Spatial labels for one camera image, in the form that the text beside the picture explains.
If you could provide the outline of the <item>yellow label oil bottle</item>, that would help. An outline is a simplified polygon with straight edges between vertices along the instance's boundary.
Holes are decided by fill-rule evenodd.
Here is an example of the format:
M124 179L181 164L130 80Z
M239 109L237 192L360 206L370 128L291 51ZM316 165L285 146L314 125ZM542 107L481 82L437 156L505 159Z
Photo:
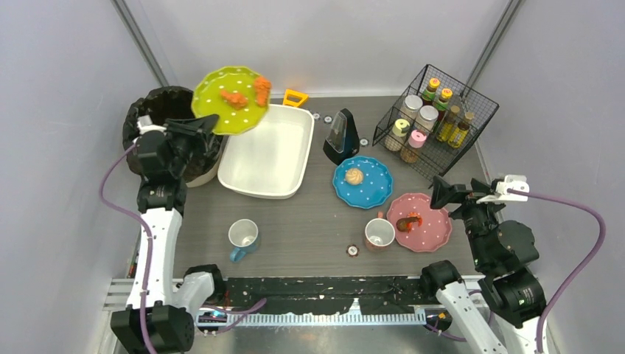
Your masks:
M475 117L473 112L465 112L464 116L461 118L459 123L454 128L453 132L450 135L450 138L447 140L447 144L452 148L459 148L469 133L471 128L471 123Z

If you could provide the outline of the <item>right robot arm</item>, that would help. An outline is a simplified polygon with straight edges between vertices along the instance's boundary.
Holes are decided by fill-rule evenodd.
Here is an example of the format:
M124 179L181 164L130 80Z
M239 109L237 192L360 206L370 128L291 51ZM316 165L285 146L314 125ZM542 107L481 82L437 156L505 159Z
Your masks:
M546 308L545 293L528 265L539 257L531 229L518 221L497 220L511 201L527 201L525 176L506 175L491 184L471 180L470 187L433 179L430 208L448 204L458 208L449 218L460 220L469 241L475 270L482 274L478 286L484 302L500 323L500 341L478 312L467 284L449 260L422 269L419 290L437 300L451 315L474 353L535 353L545 346L539 320Z

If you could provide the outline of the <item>green polka dot plate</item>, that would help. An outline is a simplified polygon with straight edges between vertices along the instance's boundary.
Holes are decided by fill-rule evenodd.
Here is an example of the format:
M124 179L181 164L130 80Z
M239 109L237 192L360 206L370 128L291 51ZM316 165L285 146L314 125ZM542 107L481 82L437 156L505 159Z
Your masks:
M212 131L215 135L232 136L249 131L260 123L269 109L269 100L265 107L255 103L253 83L258 76L263 75L246 66L224 66L209 73L194 90L192 112L197 118L218 114L219 121ZM221 90L244 94L248 106L234 110L220 96Z

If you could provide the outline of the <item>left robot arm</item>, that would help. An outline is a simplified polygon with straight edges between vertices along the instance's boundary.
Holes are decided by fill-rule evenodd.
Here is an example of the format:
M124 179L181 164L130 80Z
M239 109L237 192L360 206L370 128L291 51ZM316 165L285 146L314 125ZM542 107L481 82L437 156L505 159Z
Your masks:
M210 299L220 301L226 283L215 264L189 268L180 287L172 279L175 246L184 216L183 174L194 156L217 152L216 114L167 119L156 125L139 117L139 135L125 155L137 157L141 184L137 212L110 201L105 205L139 222L136 275L124 309L111 315L111 329L128 353L183 353L194 342L195 316Z

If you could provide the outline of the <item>pink lid spice shaker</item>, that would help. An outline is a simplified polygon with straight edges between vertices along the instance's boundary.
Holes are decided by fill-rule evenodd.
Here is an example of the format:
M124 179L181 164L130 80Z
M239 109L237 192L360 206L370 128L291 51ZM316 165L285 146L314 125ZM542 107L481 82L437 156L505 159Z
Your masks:
M427 135L421 131L414 130L411 132L406 143L400 151L400 158L407 164L413 164L419 158L419 150L425 144Z

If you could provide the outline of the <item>red sauce bottle yellow cap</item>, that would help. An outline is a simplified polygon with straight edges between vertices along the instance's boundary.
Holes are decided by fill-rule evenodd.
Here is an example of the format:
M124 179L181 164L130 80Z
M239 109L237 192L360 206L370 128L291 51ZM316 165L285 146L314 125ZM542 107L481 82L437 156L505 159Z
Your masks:
M438 112L437 120L441 120L444 117L452 96L453 91L450 88L443 88L440 95L433 101L433 107Z

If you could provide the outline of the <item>grain jar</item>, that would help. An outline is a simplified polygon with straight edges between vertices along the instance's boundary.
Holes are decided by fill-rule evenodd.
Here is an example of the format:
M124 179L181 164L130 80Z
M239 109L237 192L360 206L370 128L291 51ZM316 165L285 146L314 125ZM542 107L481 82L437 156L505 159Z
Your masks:
M420 96L415 94L405 96L399 109L401 117L414 124L422 106L423 101Z
M417 112L413 126L417 131L427 136L433 131L438 115L439 111L436 108L431 105L423 105Z

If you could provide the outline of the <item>yellow lid spice shaker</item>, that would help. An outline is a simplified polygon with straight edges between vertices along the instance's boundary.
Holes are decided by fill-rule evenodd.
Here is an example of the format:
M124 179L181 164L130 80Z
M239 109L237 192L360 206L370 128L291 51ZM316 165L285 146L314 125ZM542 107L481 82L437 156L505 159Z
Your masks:
M396 119L391 131L383 140L384 147L391 152L400 151L410 128L411 124L408 120L402 118Z

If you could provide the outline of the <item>yellow oil bottle brown cap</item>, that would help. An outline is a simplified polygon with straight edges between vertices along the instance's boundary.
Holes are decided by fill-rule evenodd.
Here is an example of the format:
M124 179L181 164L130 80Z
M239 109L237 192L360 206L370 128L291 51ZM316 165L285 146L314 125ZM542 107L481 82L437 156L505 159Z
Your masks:
M442 120L441 127L436 137L439 142L446 142L450 138L450 135L453 132L456 120L460 113L461 107L458 105L452 105L449 108Z

